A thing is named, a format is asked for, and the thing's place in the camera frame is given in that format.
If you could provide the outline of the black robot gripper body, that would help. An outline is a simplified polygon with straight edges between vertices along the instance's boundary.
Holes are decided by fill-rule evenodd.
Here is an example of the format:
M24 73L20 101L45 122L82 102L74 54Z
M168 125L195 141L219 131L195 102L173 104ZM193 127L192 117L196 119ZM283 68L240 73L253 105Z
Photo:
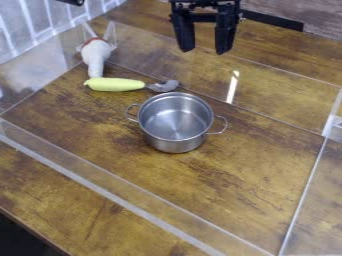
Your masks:
M243 18L240 0L168 0L169 20L189 19L192 22L215 22L219 14L227 14L236 23Z

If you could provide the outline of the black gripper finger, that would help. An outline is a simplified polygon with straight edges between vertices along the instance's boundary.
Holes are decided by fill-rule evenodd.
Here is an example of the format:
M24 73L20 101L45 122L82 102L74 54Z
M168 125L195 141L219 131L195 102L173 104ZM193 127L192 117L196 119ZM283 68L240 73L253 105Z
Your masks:
M232 48L237 24L239 15L235 12L220 12L216 15L215 49L217 55L228 52Z
M172 13L171 23L176 35L177 46L183 52L188 52L195 48L195 28L191 17L184 13Z

